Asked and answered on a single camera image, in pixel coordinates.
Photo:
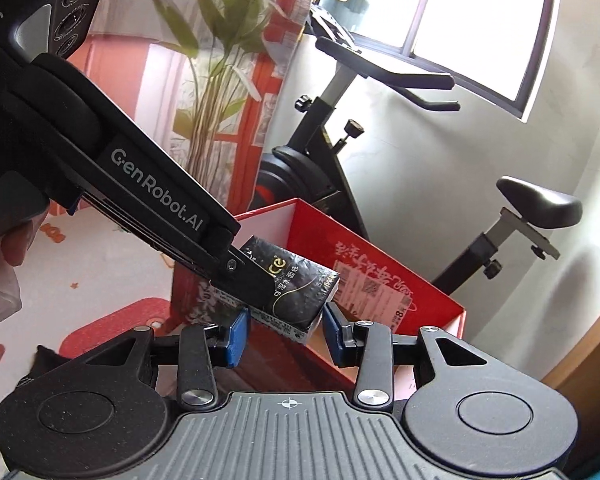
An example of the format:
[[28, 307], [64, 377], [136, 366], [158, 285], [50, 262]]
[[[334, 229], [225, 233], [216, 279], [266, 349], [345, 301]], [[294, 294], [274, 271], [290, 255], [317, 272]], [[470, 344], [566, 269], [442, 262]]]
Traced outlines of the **left human hand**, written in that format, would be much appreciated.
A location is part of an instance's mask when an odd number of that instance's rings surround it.
[[46, 206], [40, 214], [23, 221], [0, 236], [0, 323], [22, 307], [15, 268], [23, 264], [49, 209], [50, 206]]

